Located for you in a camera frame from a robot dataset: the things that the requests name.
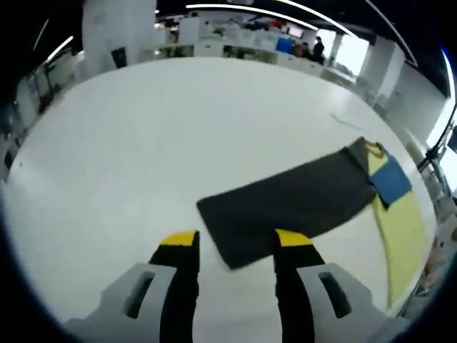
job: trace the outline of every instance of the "white pillar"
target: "white pillar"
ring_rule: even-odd
[[[398,44],[383,37],[376,38],[363,63],[361,77],[372,87],[376,96],[388,99],[395,88],[405,61]]]
[[[330,61],[334,61],[335,60],[336,55],[338,54],[338,50],[340,49],[342,41],[343,41],[343,35],[342,34],[337,34],[335,36],[335,40],[333,41],[333,46],[331,47],[330,56],[328,57],[327,63],[330,63]]]
[[[26,79],[22,79],[17,86],[16,101],[18,102],[19,115],[21,117],[22,124],[26,129],[28,129],[34,122],[36,116],[38,116],[38,113],[35,109]]]
[[[127,64],[154,44],[156,0],[86,0],[82,40],[88,77],[116,68],[111,51],[124,47]]]

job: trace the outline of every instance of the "window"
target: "window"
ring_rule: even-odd
[[[333,43],[336,37],[336,32],[330,30],[318,30],[317,36],[322,38],[323,55],[327,59],[330,57],[331,48],[333,47]]]
[[[335,61],[345,66],[354,76],[358,76],[365,61],[369,42],[365,39],[343,36]]]

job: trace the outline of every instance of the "desk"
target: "desk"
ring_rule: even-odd
[[[109,72],[75,86],[24,142],[4,186],[11,243],[36,293],[66,321],[93,311],[100,292],[148,261],[165,236],[198,229],[195,342],[280,342],[273,259],[228,271],[196,202],[361,135],[384,144],[407,173],[431,243],[433,207],[415,164],[350,91],[235,59],[169,59]],[[386,262],[370,209],[315,245],[386,311]]]

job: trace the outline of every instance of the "yellow cloth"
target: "yellow cloth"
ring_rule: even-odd
[[[185,247],[190,247],[194,241],[196,230],[180,232],[178,234],[171,234],[165,238],[160,245],[183,245]]]
[[[374,174],[387,161],[385,155],[379,158],[368,153],[369,174]],[[427,248],[426,230],[412,190],[388,209],[384,208],[379,196],[376,196],[372,205],[386,254],[388,306],[391,307],[422,267]]]
[[[298,247],[301,245],[312,245],[313,242],[304,234],[298,232],[276,229],[282,247]]]

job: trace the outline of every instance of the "person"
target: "person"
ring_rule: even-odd
[[[303,43],[303,54],[301,57],[303,57],[304,59],[308,59],[310,55],[311,55],[311,53],[309,51],[309,45],[308,45],[308,43],[304,42]]]
[[[313,60],[323,64],[323,50],[324,50],[324,45],[322,44],[322,38],[321,37],[316,37],[317,43],[314,45],[313,49]]]

